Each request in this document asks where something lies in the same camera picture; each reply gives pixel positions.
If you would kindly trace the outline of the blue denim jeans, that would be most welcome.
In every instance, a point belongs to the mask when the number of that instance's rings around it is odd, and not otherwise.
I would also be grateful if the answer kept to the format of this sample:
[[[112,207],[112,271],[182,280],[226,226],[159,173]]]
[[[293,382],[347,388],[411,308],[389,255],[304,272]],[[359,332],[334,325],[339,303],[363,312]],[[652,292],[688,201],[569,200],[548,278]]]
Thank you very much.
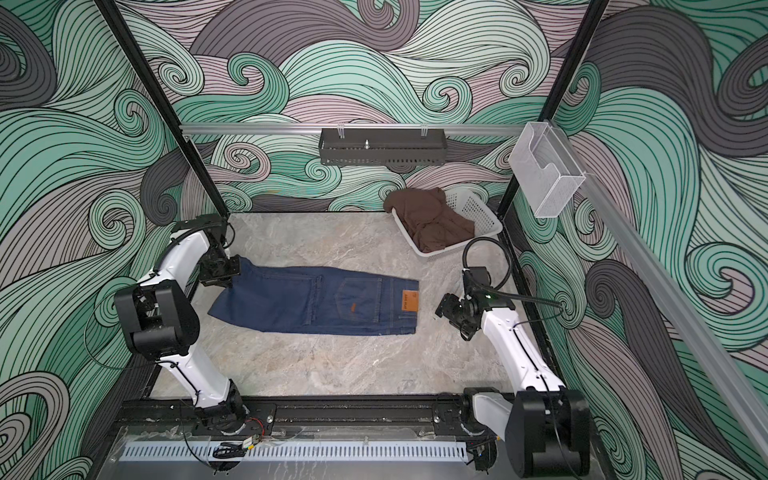
[[[208,315],[267,333],[389,336],[417,329],[419,282],[332,267],[256,266],[240,274]]]

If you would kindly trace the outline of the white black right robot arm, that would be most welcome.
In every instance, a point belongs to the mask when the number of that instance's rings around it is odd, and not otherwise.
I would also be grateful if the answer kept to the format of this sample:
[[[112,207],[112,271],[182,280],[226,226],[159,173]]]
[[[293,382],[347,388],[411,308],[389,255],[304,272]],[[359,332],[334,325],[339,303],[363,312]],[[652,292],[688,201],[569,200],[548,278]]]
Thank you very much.
[[[470,418],[504,442],[520,478],[582,477],[591,466],[591,421],[585,397],[568,389],[541,357],[513,304],[489,293],[447,293],[435,315],[469,341],[478,332],[494,347],[514,393],[470,395]]]

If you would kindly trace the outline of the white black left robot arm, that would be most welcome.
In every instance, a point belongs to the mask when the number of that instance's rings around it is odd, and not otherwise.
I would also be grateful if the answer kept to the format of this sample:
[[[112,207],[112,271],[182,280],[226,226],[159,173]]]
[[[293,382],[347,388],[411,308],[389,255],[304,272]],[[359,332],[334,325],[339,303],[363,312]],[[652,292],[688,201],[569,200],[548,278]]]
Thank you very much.
[[[228,252],[229,229],[216,214],[181,222],[148,273],[114,295],[129,351],[169,371],[191,396],[200,422],[223,435],[241,432],[248,410],[235,382],[197,345],[200,319],[186,286],[194,274],[206,287],[233,285],[240,257]]]

